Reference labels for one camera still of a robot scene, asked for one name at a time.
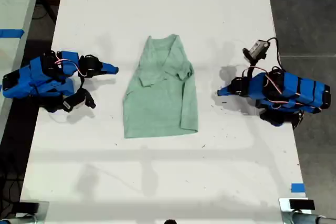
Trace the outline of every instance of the green t-shirt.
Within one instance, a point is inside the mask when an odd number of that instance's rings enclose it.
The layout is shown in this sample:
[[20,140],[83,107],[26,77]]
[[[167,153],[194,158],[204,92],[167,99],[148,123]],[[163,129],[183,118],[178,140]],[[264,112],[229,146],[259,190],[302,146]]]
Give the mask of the green t-shirt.
[[195,73],[178,35],[147,39],[123,113],[126,138],[198,131]]

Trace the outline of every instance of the dark floor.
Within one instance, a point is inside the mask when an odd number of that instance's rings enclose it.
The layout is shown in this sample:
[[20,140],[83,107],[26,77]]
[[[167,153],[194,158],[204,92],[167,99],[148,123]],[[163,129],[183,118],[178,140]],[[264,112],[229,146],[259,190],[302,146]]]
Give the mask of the dark floor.
[[[324,82],[334,91],[336,80],[336,0],[271,0],[281,61],[286,70]],[[37,8],[35,17],[43,9]],[[48,16],[32,20],[25,57],[50,49],[55,25]],[[307,195],[315,200],[316,213],[336,217],[336,108],[320,114],[305,114],[295,138]],[[25,143],[16,140],[20,149]],[[18,161],[20,178],[24,162]]]

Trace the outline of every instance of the table surface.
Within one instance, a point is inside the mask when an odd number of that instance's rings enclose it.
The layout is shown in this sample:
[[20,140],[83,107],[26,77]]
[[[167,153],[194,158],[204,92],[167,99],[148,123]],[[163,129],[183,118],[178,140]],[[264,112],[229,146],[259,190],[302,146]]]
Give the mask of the table surface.
[[[0,29],[23,29],[21,39],[0,39],[0,78],[20,67],[36,0],[0,0]],[[0,95],[0,142],[6,125],[11,99]]]
[[[144,43],[170,34],[195,68],[199,132],[124,139],[122,99]],[[86,81],[94,110],[39,111],[21,200],[49,201],[47,223],[282,223],[278,198],[305,196],[290,192],[302,182],[291,125],[215,95],[248,67],[242,48],[274,34],[269,0],[61,0],[53,49],[120,72]],[[274,45],[259,66],[273,65]]]

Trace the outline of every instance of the blue tape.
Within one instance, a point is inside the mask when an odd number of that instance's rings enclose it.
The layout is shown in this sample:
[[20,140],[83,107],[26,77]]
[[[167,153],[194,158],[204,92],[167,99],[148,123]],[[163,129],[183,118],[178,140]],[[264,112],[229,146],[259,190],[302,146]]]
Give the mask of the blue tape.
[[290,189],[292,193],[304,193],[305,185],[303,183],[292,183],[292,188]]
[[22,29],[0,29],[0,38],[21,38],[24,33]]

